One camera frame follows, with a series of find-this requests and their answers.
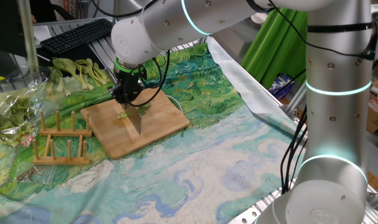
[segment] green cloth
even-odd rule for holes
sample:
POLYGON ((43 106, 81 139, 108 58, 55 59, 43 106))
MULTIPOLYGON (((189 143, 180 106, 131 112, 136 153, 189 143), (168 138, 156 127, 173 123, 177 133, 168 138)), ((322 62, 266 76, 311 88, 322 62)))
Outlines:
MULTIPOLYGON (((306 39, 307 12, 280 9, 306 39)), ((279 73, 295 77, 306 66, 306 44, 289 23, 274 10, 244 56, 243 66, 252 77, 269 89, 279 73)), ((302 82, 306 75, 297 79, 302 82)))

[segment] keyboard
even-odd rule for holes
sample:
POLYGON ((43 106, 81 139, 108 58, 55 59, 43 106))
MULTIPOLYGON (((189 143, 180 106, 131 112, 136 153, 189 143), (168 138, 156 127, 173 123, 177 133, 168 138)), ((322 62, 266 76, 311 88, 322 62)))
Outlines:
POLYGON ((43 40, 40 44, 55 54, 61 54, 79 45, 96 40, 111 32, 113 23, 99 19, 75 29, 43 40))

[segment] green vegetable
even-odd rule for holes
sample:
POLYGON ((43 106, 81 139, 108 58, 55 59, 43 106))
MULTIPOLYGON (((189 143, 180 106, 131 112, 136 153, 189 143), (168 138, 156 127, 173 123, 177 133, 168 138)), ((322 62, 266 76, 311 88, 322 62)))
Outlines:
POLYGON ((75 74, 75 71, 77 70, 78 67, 76 66, 76 63, 74 63, 72 60, 67 59, 67 58, 53 58, 53 64, 57 69, 64 72, 69 72, 76 80, 78 80, 78 82, 82 84, 83 90, 88 89, 87 83, 82 78, 82 70, 80 71, 80 75, 81 75, 80 78, 75 74))
POLYGON ((121 113, 119 113, 118 114, 118 119, 124 119, 124 118, 127 118, 128 117, 128 115, 126 115, 126 113, 125 112, 121 112, 121 113))
POLYGON ((140 114, 140 115, 144 115, 144 114, 146 114, 145 111, 148 110, 150 107, 151 107, 151 102, 150 102, 150 103, 147 103, 147 104, 145 104, 145 105, 143 105, 143 106, 140 106, 140 107, 138 108, 138 112, 139 112, 139 114, 140 114))
POLYGON ((96 83, 97 81, 99 81, 101 84, 103 85, 106 85, 107 82, 102 80, 101 78, 98 78, 94 73, 93 73, 93 70, 90 68, 90 67, 86 67, 86 66, 83 66, 83 72, 87 75, 89 75, 93 81, 96 83))
POLYGON ((96 86, 100 86, 99 83, 96 81, 96 78, 94 77, 93 73, 92 73, 92 69, 90 69, 89 67, 86 67, 86 66, 82 66, 82 71, 84 72, 84 74, 90 76, 93 79, 96 86))
POLYGON ((8 97, 0 107, 0 140, 6 144, 16 147, 24 135, 36 131, 36 126, 28 122, 34 115, 31 108, 31 101, 28 98, 8 97))
POLYGON ((71 96, 71 92, 70 92, 70 90, 67 87, 63 87, 63 90, 64 90, 64 94, 66 96, 71 96))
POLYGON ((92 60, 91 60, 90 58, 87 58, 87 62, 88 62, 88 64, 90 65, 89 67, 92 67, 92 66, 93 66, 93 62, 92 62, 92 60))
POLYGON ((106 85, 107 82, 109 82, 108 77, 105 76, 105 74, 103 72, 101 72, 101 74, 99 74, 98 71, 101 71, 99 69, 99 65, 96 62, 95 62, 95 64, 93 64, 93 62, 90 58, 87 58, 86 60, 83 60, 83 59, 82 60, 76 60, 75 63, 79 64, 79 65, 86 65, 86 66, 82 66, 82 70, 83 70, 84 74, 90 76, 93 79, 96 86, 100 86, 98 84, 98 82, 100 82, 103 85, 106 85))
POLYGON ((53 95, 53 82, 49 82, 46 85, 46 92, 49 96, 53 95))
POLYGON ((75 62, 74 62, 74 65, 75 65, 75 68, 77 68, 78 71, 79 71, 79 78, 78 79, 80 80, 80 83, 82 84, 82 89, 87 90, 88 84, 85 82, 85 80, 82 77, 82 66, 79 65, 78 63, 75 63, 75 62))

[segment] knife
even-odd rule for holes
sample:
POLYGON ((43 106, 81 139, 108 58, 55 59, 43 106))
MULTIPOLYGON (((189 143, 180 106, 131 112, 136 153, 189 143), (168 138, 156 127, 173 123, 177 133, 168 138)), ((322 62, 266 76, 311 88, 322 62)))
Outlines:
POLYGON ((141 134, 141 115, 139 111, 129 103, 125 104, 124 110, 132 125, 135 127, 137 132, 141 134))

